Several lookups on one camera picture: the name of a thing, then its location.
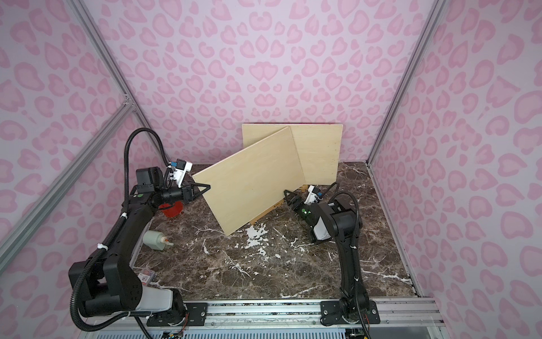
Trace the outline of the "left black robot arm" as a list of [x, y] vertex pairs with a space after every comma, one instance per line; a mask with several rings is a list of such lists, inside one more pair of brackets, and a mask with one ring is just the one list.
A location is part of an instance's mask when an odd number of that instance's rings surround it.
[[[136, 185], [129, 183], [129, 153], [142, 133], [155, 138], [165, 170], [138, 169]], [[177, 289], [145, 286], [130, 262], [143, 231], [159, 210], [176, 203], [187, 204], [210, 191], [209, 184], [183, 183], [191, 165], [184, 160], [169, 162], [162, 141], [150, 128], [133, 131], [124, 146], [124, 201], [121, 213], [105, 239], [85, 260], [69, 269], [72, 294], [69, 313], [74, 325], [84, 332], [101, 331], [132, 317], [145, 337], [149, 326], [186, 326], [189, 311]]]

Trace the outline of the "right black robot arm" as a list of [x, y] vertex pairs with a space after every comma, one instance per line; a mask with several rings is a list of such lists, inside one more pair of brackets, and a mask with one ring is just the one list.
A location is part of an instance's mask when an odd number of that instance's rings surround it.
[[309, 227], [313, 244], [333, 241], [341, 273], [340, 299], [321, 302], [320, 323], [360, 325], [368, 330], [381, 318], [376, 303], [368, 295], [361, 274], [359, 236], [363, 227], [359, 204], [346, 191], [334, 193], [327, 201], [306, 203], [298, 194], [285, 190], [284, 200]]

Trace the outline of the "wooden easel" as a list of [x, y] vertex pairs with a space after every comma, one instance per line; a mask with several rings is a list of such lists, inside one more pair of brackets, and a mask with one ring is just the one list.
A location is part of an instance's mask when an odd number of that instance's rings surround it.
[[[298, 191], [301, 192], [301, 193], [305, 193], [307, 192], [309, 188], [309, 185], [305, 184], [303, 186], [301, 186]], [[285, 203], [285, 200], [282, 199], [280, 201], [278, 201], [276, 204], [272, 205], [271, 207], [269, 207], [268, 209], [264, 210], [264, 212], [260, 213], [258, 216], [256, 216], [255, 218], [253, 218], [252, 220], [250, 220], [248, 222], [248, 224], [250, 225], [255, 225], [260, 219], [262, 219], [263, 217], [265, 217], [268, 213], [272, 212], [273, 210], [275, 210], [276, 208], [280, 207], [282, 204]]]

